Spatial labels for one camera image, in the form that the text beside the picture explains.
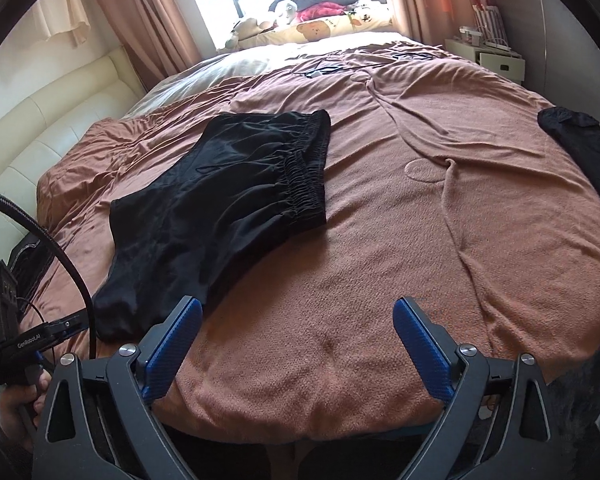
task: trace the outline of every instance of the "cream leather headboard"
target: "cream leather headboard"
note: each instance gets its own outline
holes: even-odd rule
[[[145,92],[122,47],[62,76],[0,119],[0,193],[36,216],[36,184],[100,119],[119,119]],[[0,259],[26,231],[0,213]]]

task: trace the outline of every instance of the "nightstand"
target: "nightstand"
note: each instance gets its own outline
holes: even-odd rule
[[[522,84],[525,80],[525,60],[517,52],[473,46],[458,40],[445,40],[445,48],[448,52],[473,61],[514,83]]]

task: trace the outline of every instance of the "metal screw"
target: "metal screw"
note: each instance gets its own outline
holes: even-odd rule
[[[466,357],[473,357],[478,353],[478,349],[471,343],[460,345],[460,353]]]
[[[122,355],[122,357],[129,357],[130,355],[136,353],[136,345],[134,345],[133,343],[123,344],[120,347],[120,350],[118,350],[118,353]]]
[[[522,354],[520,356],[520,360],[525,364],[525,365],[529,365],[532,366],[534,364],[536,364],[536,358],[533,357],[531,354]]]
[[[71,363],[73,363],[75,361],[75,355],[73,354],[64,354],[61,358],[60,358],[60,364],[62,366],[68,366]]]

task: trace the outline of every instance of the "blue gripper pad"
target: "blue gripper pad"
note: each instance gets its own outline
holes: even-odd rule
[[[145,403],[167,394],[201,325],[202,305],[198,300],[190,300],[147,361],[140,392]]]
[[[394,328],[429,395],[445,404],[454,396],[451,365],[404,300],[394,305]]]

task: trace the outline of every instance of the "black hose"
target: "black hose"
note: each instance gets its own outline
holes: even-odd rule
[[[51,250],[53,256],[55,256],[62,266],[66,269],[75,285],[78,287],[82,299],[84,300],[84,306],[87,310],[87,318],[89,320],[89,359],[95,359],[96,357],[96,317],[93,309],[93,301],[91,301],[91,295],[89,289],[85,285],[80,273],[72,264],[69,257],[62,250],[62,247],[58,245],[51,235],[43,228],[38,222],[35,221],[26,211],[20,208],[17,204],[13,203],[6,197],[0,194],[0,212],[7,215],[13,221],[23,226],[27,231],[35,234],[42,243]]]

